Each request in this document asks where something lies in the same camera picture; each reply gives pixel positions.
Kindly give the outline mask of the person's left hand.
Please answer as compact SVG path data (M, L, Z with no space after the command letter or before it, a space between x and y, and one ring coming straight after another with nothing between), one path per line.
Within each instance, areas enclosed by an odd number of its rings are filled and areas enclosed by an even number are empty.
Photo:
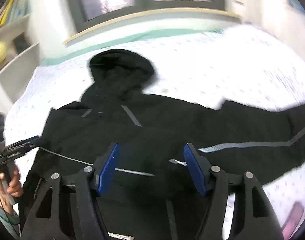
M13 213L13 207L10 204L9 196L20 197L23 194L20 182L21 175L18 167L16 165L14 166L12 178L6 189L2 185L2 181L5 180L4 177L5 174L0 171L0 207L7 213Z

